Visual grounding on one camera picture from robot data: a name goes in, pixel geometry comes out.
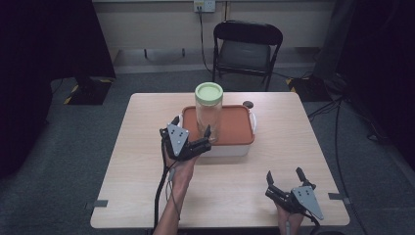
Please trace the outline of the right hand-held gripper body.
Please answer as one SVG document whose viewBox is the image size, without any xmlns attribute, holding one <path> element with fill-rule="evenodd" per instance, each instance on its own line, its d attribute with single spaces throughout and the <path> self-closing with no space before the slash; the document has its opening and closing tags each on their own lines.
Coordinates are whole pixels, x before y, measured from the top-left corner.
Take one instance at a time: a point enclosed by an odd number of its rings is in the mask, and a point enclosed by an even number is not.
<svg viewBox="0 0 415 235">
<path fill-rule="evenodd" d="M 324 215 L 316 199 L 314 189 L 314 184 L 303 183 L 290 192 L 284 192 L 273 183 L 269 183 L 265 195 L 287 212 L 310 212 L 318 219 L 323 219 Z"/>
</svg>

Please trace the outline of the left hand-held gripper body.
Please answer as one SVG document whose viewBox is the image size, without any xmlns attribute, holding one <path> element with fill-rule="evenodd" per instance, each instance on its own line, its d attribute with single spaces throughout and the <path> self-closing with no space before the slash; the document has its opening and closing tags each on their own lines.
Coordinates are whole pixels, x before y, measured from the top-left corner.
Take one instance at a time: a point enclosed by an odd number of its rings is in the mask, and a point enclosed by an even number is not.
<svg viewBox="0 0 415 235">
<path fill-rule="evenodd" d="M 160 130 L 161 140 L 167 155 L 179 162 L 189 161 L 211 150 L 211 144 L 205 137 L 190 141 L 190 131 L 178 125 L 169 123 Z"/>
</svg>

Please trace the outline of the clear jar with green lid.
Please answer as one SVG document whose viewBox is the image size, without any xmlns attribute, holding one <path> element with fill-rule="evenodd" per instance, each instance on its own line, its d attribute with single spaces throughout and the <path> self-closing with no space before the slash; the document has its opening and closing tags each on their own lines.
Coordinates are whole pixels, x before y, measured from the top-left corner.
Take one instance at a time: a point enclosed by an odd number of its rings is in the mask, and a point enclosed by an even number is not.
<svg viewBox="0 0 415 235">
<path fill-rule="evenodd" d="M 203 136 L 210 127 L 209 141 L 218 140 L 222 111 L 223 89 L 214 82 L 204 82 L 195 89 L 197 127 Z"/>
</svg>

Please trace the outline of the white box with orange lid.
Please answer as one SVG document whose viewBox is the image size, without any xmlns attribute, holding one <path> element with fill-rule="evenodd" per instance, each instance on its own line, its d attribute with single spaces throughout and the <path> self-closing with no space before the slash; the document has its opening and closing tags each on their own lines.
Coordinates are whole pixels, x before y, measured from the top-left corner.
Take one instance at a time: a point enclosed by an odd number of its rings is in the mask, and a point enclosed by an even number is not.
<svg viewBox="0 0 415 235">
<path fill-rule="evenodd" d="M 218 139 L 202 157 L 243 157 L 254 142 L 255 115 L 243 105 L 222 108 Z"/>
</svg>

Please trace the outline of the person's right hand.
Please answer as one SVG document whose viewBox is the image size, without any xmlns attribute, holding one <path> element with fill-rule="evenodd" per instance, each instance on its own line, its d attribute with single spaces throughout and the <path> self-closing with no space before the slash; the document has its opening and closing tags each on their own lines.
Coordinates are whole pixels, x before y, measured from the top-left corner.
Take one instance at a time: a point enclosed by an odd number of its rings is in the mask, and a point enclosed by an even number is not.
<svg viewBox="0 0 415 235">
<path fill-rule="evenodd" d="M 300 213 L 289 213 L 276 205 L 277 221 L 281 235 L 298 235 L 304 216 Z"/>
</svg>

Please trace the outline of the person's left hand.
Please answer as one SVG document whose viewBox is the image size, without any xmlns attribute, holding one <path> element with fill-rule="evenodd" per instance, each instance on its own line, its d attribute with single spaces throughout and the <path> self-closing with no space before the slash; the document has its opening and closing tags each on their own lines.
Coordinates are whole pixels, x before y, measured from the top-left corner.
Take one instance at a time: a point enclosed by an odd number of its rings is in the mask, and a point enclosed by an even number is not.
<svg viewBox="0 0 415 235">
<path fill-rule="evenodd" d="M 195 163 L 198 157 L 189 161 L 176 162 L 170 157 L 166 157 L 166 165 L 169 171 L 174 171 L 172 176 L 172 189 L 183 190 L 189 187 L 190 181 L 194 174 Z"/>
</svg>

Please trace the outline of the grey tape strip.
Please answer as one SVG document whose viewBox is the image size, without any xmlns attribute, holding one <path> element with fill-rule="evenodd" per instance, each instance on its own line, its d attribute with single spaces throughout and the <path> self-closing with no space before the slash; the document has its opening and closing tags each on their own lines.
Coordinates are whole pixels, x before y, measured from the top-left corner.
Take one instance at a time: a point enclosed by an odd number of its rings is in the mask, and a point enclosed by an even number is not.
<svg viewBox="0 0 415 235">
<path fill-rule="evenodd" d="M 93 210 L 94 208 L 105 208 L 108 205 L 108 200 L 96 200 L 85 204 L 86 210 Z"/>
<path fill-rule="evenodd" d="M 337 200 L 337 201 L 342 201 L 345 205 L 350 205 L 351 204 L 351 200 L 349 197 L 343 196 L 340 193 L 328 193 L 329 199 L 330 200 Z"/>
</svg>

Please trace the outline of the black folding chair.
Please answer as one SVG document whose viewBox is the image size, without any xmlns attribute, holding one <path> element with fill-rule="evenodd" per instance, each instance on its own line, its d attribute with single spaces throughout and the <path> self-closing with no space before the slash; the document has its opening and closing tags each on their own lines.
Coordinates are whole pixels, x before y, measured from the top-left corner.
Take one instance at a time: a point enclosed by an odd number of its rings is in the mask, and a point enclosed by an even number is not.
<svg viewBox="0 0 415 235">
<path fill-rule="evenodd" d="M 268 90 L 283 33 L 268 23 L 224 21 L 213 29 L 212 81 L 224 72 L 260 76 Z"/>
</svg>

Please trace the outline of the black stand base yellow tape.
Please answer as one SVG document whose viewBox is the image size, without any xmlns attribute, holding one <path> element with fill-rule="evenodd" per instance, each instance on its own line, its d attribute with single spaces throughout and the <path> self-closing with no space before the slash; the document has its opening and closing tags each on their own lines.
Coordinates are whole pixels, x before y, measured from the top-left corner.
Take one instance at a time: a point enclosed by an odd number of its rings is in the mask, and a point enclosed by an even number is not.
<svg viewBox="0 0 415 235">
<path fill-rule="evenodd" d="M 286 83 L 289 90 L 297 93 L 303 102 L 325 102 L 331 100 L 321 79 L 287 78 Z"/>
<path fill-rule="evenodd" d="M 111 79 L 92 79 L 78 76 L 76 85 L 64 101 L 65 105 L 102 105 L 113 84 Z"/>
</svg>

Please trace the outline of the dark curtain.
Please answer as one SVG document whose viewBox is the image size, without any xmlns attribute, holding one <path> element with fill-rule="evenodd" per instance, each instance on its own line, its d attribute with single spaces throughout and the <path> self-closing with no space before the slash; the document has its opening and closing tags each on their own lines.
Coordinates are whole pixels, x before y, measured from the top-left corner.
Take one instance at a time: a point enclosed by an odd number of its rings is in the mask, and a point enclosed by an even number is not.
<svg viewBox="0 0 415 235">
<path fill-rule="evenodd" d="M 415 170 L 415 0 L 334 0 L 312 75 L 338 73 Z"/>
<path fill-rule="evenodd" d="M 0 179 L 42 131 L 54 79 L 114 75 L 92 0 L 0 0 Z"/>
</svg>

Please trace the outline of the white wall socket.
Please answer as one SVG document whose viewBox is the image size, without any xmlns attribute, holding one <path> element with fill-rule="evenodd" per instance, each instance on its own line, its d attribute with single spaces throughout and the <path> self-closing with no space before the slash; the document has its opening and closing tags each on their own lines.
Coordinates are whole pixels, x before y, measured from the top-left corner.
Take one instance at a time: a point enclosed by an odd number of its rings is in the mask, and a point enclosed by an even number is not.
<svg viewBox="0 0 415 235">
<path fill-rule="evenodd" d="M 194 0 L 194 11 L 196 13 L 214 13 L 216 8 L 215 0 Z"/>
</svg>

